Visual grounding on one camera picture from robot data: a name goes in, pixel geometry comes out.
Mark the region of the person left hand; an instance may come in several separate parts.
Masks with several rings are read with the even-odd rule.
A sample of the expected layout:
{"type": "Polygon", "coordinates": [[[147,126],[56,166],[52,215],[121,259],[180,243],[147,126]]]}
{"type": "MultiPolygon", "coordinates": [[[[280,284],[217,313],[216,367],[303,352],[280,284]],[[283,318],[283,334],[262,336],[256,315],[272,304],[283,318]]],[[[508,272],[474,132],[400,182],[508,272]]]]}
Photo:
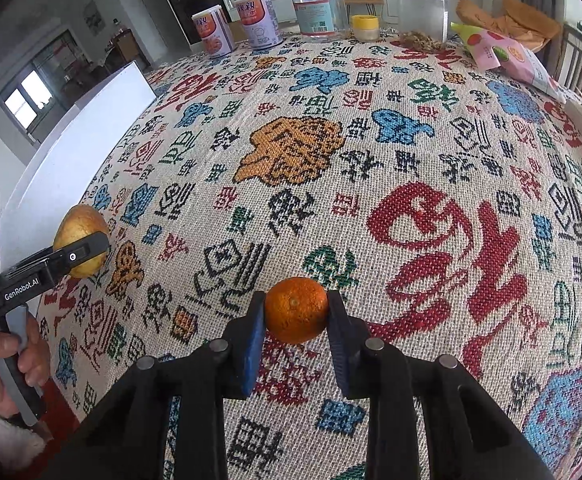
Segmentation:
{"type": "MultiPolygon", "coordinates": [[[[41,338],[38,323],[30,313],[26,323],[27,347],[18,356],[18,369],[25,376],[29,387],[44,387],[50,377],[50,350],[47,341],[41,338]]],[[[18,338],[0,333],[0,359],[14,356],[18,350],[18,338]]],[[[0,417],[11,418],[18,414],[18,408],[6,392],[0,379],[0,417]]]]}

